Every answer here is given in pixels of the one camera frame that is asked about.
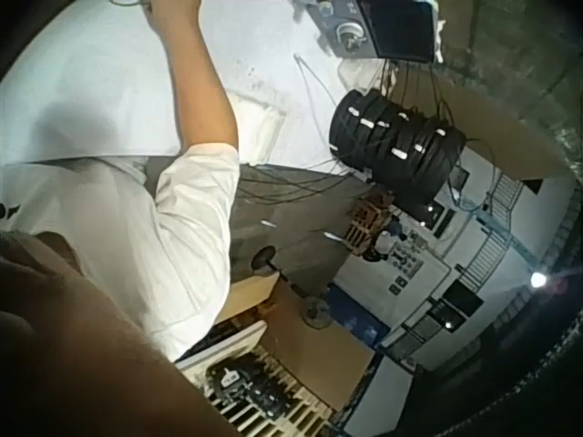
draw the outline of bright light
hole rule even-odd
[[[535,271],[530,277],[530,285],[532,285],[535,289],[540,289],[541,287],[547,285],[547,280],[548,278],[545,275]]]

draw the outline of concrete floor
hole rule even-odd
[[[150,159],[150,192],[170,162],[170,158]],[[253,256],[273,245],[278,250],[274,264],[288,278],[309,294],[326,291],[349,251],[323,232],[343,237],[350,225],[347,213],[366,191],[366,184],[354,177],[289,168],[241,167],[230,221],[232,280],[251,276]],[[275,228],[262,224],[263,220]]]

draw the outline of white t-shirt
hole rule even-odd
[[[172,361],[209,332],[230,287],[235,148],[192,147],[155,198],[123,158],[1,171],[0,230],[62,236],[83,274]]]

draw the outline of wooden pallet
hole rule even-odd
[[[376,193],[356,201],[350,213],[353,222],[344,236],[353,255],[360,257],[369,248],[373,235],[382,229],[388,219],[392,202],[393,197],[385,193]]]
[[[265,329],[265,322],[259,321],[230,339],[179,363],[179,369],[204,391],[210,403],[245,437],[317,436],[328,423],[333,410],[293,378],[262,346],[258,346]],[[291,411],[277,421],[269,419],[248,401],[232,404],[222,402],[206,381],[209,367],[249,351],[257,355],[265,364],[266,372],[272,378],[277,378],[293,398]]]
[[[268,419],[254,404],[239,401],[222,402],[214,392],[208,392],[209,401],[246,437],[306,436],[315,437],[332,416],[332,409],[302,387],[265,349],[258,346],[254,353],[265,363],[272,378],[277,378],[293,397],[291,411],[277,421]]]

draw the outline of knob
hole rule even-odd
[[[336,29],[338,42],[343,45],[348,53],[358,52],[366,41],[364,29],[355,22],[342,23]]]
[[[334,5],[329,0],[319,0],[318,11],[320,11],[321,16],[328,18],[334,15]]]

